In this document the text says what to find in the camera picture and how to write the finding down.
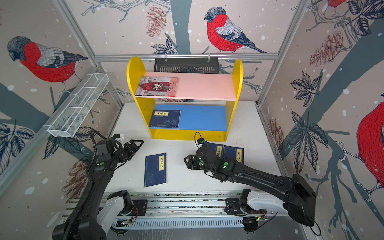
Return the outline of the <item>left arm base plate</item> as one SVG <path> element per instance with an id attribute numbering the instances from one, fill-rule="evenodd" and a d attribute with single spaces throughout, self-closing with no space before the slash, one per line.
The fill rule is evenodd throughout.
<path id="1" fill-rule="evenodd" d="M 147 212 L 147 200 L 132 200 L 133 207 L 128 214 L 118 214 L 118 217 L 126 217 L 126 216 L 145 216 Z"/>

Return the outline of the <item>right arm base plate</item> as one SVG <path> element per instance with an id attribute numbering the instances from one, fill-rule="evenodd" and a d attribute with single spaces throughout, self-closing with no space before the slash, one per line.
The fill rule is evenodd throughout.
<path id="1" fill-rule="evenodd" d="M 243 199 L 225 199 L 225 202 L 225 212 L 228 215 L 244 217 L 247 215 L 265 215 L 267 213 L 266 210 L 254 210 Z"/>

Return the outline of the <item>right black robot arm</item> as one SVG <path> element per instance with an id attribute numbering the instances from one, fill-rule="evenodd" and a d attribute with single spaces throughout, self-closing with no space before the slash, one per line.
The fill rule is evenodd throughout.
<path id="1" fill-rule="evenodd" d="M 184 163 L 190 170 L 202 170 L 221 182 L 247 185 L 269 193 L 283 202 L 282 207 L 296 222 L 313 227 L 317 195 L 300 175 L 292 177 L 272 175 L 238 162 L 236 159 L 221 158 L 208 143 L 202 144 L 195 155 L 188 155 Z"/>

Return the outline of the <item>red illustrated book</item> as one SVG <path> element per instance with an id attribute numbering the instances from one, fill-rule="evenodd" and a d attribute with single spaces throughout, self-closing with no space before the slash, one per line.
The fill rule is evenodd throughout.
<path id="1" fill-rule="evenodd" d="M 141 77 L 136 96 L 174 97 L 179 79 L 172 77 Z"/>

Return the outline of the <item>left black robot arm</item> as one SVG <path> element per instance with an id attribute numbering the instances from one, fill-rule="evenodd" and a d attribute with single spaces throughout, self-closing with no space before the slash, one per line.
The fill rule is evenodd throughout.
<path id="1" fill-rule="evenodd" d="M 67 220 L 54 228 L 54 240 L 105 240 L 117 215 L 131 212 L 133 202 L 126 190 L 109 195 L 109 199 L 118 201 L 116 208 L 109 210 L 104 207 L 99 211 L 103 194 L 115 170 L 130 161 L 144 144 L 143 140 L 130 140 L 121 144 L 117 137 L 114 135 L 110 139 L 93 141 L 94 156 L 86 171 L 88 183 Z"/>

